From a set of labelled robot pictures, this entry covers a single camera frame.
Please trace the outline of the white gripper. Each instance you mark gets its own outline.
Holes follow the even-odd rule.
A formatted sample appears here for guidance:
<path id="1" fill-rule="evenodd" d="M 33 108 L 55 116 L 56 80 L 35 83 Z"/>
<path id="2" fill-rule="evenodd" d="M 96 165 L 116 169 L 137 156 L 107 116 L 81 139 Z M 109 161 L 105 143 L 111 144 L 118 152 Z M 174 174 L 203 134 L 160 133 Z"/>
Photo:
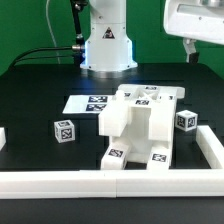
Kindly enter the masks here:
<path id="1" fill-rule="evenodd" d="M 166 0 L 163 26 L 167 34 L 184 37 L 186 62 L 196 64 L 195 40 L 224 45 L 224 0 Z"/>

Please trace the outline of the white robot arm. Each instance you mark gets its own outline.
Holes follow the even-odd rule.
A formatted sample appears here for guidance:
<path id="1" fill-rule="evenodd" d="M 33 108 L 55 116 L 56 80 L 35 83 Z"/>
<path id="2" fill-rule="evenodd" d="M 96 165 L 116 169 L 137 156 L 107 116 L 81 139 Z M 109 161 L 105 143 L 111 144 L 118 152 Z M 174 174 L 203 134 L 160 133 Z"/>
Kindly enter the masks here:
<path id="1" fill-rule="evenodd" d="M 70 0 L 80 68 L 98 77 L 119 77 L 137 67 L 126 34 L 126 0 Z M 198 62 L 197 41 L 224 45 L 224 0 L 165 0 L 163 27 L 183 39 L 186 61 Z"/>

